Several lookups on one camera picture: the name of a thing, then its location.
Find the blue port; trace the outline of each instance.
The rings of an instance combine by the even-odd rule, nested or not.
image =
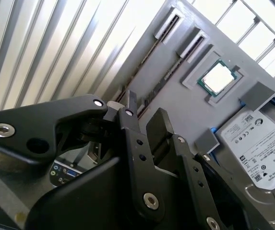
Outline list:
[[[68,169],[67,170],[67,174],[70,175],[70,176],[76,177],[77,173],[75,171],[73,171],[73,170]]]

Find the hard drive label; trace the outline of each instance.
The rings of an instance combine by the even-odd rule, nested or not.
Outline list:
[[[258,188],[275,189],[275,123],[246,107],[233,119],[221,138]]]

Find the silver screw head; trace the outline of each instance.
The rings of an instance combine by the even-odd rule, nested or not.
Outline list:
[[[99,100],[94,100],[94,103],[97,106],[100,106],[100,107],[103,106],[102,102],[100,102]]]
[[[126,114],[129,115],[129,116],[133,116],[133,113],[128,109],[126,109]]]
[[[179,140],[181,143],[185,143],[185,140],[184,140],[184,138],[182,138],[182,137],[178,137],[178,140]]]
[[[208,217],[206,222],[208,223],[211,230],[220,230],[218,223],[212,217]]]
[[[207,155],[204,155],[203,157],[205,158],[206,161],[210,161],[211,160]]]
[[[143,196],[143,201],[145,202],[146,206],[152,210],[158,209],[158,199],[152,193],[145,193]]]
[[[11,137],[15,133],[13,126],[5,123],[0,123],[0,138]]]

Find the gray plastic clip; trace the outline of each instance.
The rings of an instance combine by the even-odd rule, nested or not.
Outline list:
[[[248,108],[253,111],[261,109],[275,96],[275,91],[257,82],[244,96],[241,98]]]
[[[196,147],[199,152],[201,153],[210,153],[212,152],[217,146],[219,146],[219,142],[214,135],[214,133],[207,129],[196,141]]]

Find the hard drive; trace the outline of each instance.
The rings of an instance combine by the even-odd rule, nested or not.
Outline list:
[[[218,163],[275,229],[275,105],[243,107],[216,136]]]

